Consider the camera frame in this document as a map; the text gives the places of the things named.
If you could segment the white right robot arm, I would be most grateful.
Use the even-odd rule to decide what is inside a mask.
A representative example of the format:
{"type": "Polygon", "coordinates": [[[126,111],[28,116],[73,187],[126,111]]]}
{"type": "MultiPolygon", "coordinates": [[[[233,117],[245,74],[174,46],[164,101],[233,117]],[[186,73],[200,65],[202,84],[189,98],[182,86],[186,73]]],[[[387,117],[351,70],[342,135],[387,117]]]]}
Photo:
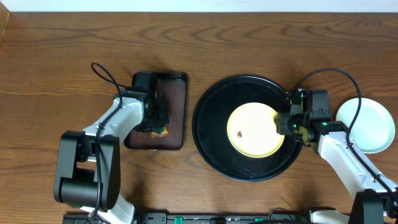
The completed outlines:
{"type": "Polygon", "coordinates": [[[353,206],[349,215],[331,208],[307,212],[310,223],[384,223],[397,219],[397,184],[388,179],[362,152],[341,121],[333,121],[326,90],[296,89],[288,95],[289,108],[274,118],[277,133],[293,136],[312,147],[336,172],[353,206]]]}

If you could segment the pale white plate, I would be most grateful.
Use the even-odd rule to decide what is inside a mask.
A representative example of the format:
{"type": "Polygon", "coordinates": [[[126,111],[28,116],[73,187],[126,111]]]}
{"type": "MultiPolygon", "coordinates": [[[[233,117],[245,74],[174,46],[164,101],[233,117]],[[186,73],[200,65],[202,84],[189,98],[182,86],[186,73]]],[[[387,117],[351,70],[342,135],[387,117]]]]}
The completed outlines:
{"type": "Polygon", "coordinates": [[[359,148],[365,154],[379,153],[392,144],[395,133],[390,112],[380,103],[362,98],[359,115],[351,130],[359,148]]]}

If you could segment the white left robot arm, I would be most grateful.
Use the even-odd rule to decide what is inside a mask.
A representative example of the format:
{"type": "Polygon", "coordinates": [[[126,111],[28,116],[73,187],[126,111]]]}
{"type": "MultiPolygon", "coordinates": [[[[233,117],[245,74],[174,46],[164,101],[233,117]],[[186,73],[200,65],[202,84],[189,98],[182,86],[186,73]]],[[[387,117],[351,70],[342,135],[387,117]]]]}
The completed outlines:
{"type": "Polygon", "coordinates": [[[132,85],[119,85],[107,112],[82,131],[60,138],[53,196],[103,223],[132,223],[135,208],[120,195],[120,146],[133,130],[158,131],[169,122],[161,102],[164,76],[137,72],[132,85]]]}

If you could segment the orange green scrub sponge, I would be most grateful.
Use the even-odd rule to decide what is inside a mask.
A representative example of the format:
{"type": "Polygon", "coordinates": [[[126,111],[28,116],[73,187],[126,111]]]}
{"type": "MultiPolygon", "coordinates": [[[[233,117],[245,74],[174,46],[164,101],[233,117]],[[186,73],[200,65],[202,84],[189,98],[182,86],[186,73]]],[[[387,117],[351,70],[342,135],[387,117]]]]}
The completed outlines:
{"type": "Polygon", "coordinates": [[[167,126],[163,126],[163,127],[154,128],[151,131],[150,135],[152,137],[157,138],[157,137],[166,136],[166,135],[168,135],[168,133],[169,133],[168,127],[167,126]]]}

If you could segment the yellow plate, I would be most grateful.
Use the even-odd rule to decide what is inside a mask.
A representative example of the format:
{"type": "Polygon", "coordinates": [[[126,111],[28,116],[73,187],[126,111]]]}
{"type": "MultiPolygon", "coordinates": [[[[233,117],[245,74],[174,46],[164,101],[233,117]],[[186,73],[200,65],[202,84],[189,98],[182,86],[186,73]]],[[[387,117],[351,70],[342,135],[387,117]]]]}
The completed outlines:
{"type": "Polygon", "coordinates": [[[277,132],[275,109],[263,103],[246,103],[229,116],[226,131],[231,145],[242,155],[264,158],[282,146],[285,136],[277,132]]]}

